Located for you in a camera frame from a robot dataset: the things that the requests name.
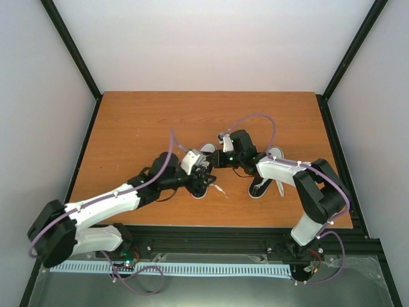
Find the black canvas sneaker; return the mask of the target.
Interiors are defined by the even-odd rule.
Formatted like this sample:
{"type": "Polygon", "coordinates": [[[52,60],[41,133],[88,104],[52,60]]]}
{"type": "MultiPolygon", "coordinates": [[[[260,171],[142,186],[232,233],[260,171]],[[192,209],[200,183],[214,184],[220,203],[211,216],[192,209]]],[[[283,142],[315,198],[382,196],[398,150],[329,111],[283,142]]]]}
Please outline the black canvas sneaker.
{"type": "MultiPolygon", "coordinates": [[[[278,158],[284,157],[282,149],[277,146],[271,147],[269,153],[278,158]]],[[[262,198],[273,181],[272,179],[255,177],[248,188],[249,196],[254,199],[262,198]]]]}
{"type": "MultiPolygon", "coordinates": [[[[208,156],[214,151],[217,147],[213,143],[205,143],[199,148],[199,152],[203,155],[208,156]]],[[[208,187],[212,184],[216,177],[211,175],[213,166],[208,162],[204,162],[204,165],[200,165],[196,168],[193,174],[192,183],[190,185],[190,193],[193,198],[201,199],[204,198],[207,194],[208,187]]]]}

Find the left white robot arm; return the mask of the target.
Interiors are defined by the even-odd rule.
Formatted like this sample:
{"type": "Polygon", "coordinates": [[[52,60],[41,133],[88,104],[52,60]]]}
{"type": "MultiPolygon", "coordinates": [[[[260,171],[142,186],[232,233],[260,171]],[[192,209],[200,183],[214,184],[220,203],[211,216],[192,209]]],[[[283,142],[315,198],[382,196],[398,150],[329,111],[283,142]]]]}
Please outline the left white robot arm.
{"type": "Polygon", "coordinates": [[[122,226],[95,225],[117,214],[160,202],[162,191],[184,187],[195,198],[206,195],[215,180],[207,152],[189,150],[182,160],[161,153],[150,167],[119,187],[88,200],[63,204],[48,202],[27,232],[29,255],[44,267],[55,267],[71,256],[94,251],[112,251],[126,257],[133,242],[122,226]]]}

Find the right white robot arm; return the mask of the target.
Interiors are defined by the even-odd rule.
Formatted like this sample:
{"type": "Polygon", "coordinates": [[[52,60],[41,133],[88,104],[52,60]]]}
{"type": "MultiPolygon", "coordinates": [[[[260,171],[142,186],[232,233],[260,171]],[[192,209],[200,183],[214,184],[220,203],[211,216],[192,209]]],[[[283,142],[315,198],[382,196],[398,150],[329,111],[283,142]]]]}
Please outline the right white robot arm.
{"type": "Polygon", "coordinates": [[[248,189],[251,198],[263,197],[272,182],[277,184],[280,195],[284,194],[285,184],[295,187],[304,210],[290,233],[297,246],[306,246],[319,237],[324,227],[350,204],[347,188],[325,159],[288,160],[276,146],[259,152],[245,130],[221,134],[219,141],[223,149],[212,152],[206,160],[215,168],[242,168],[253,178],[248,189]]]}

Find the white lace of sneaker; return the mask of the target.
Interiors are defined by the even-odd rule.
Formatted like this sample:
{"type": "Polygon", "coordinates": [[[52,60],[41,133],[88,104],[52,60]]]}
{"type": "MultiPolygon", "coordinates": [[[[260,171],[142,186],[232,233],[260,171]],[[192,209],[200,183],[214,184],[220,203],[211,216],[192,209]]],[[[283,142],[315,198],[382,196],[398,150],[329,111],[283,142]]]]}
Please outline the white lace of sneaker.
{"type": "Polygon", "coordinates": [[[204,184],[205,184],[206,190],[205,190],[204,195],[207,195],[209,187],[214,187],[216,190],[218,190],[219,192],[226,195],[224,190],[219,185],[217,185],[215,183],[217,177],[212,175],[213,165],[208,161],[204,161],[204,167],[206,168],[206,176],[205,176],[205,179],[204,179],[204,184]]]}
{"type": "MultiPolygon", "coordinates": [[[[270,154],[270,156],[276,157],[276,158],[279,158],[279,159],[282,159],[284,157],[284,153],[279,147],[272,147],[271,149],[269,149],[269,154],[270,154]]],[[[276,180],[275,182],[277,184],[279,194],[281,196],[284,196],[284,187],[283,187],[282,182],[280,182],[278,180],[276,180]]]]}

